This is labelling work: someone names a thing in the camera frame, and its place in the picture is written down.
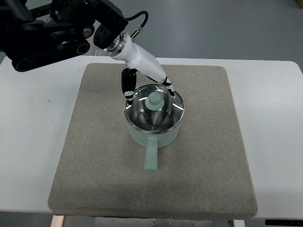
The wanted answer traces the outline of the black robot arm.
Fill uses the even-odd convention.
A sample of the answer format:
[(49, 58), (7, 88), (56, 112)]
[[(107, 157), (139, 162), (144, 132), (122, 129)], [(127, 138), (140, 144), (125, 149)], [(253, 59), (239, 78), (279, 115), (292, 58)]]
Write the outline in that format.
[(109, 0), (53, 0), (35, 9), (25, 0), (2, 0), (0, 50), (24, 72), (87, 53), (92, 35), (106, 49), (127, 25)]

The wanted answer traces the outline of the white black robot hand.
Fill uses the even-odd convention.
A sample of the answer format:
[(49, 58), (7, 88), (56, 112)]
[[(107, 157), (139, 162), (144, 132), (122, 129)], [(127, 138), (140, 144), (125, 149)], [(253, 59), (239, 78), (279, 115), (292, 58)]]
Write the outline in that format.
[(152, 81), (164, 85), (171, 96), (174, 89), (171, 81), (164, 72), (156, 58), (142, 47), (135, 44), (126, 33), (123, 37), (117, 37), (107, 48), (108, 56), (114, 60), (124, 61), (127, 69), (121, 76), (122, 92), (129, 105), (133, 103), (134, 90), (136, 88), (136, 72), (140, 72)]

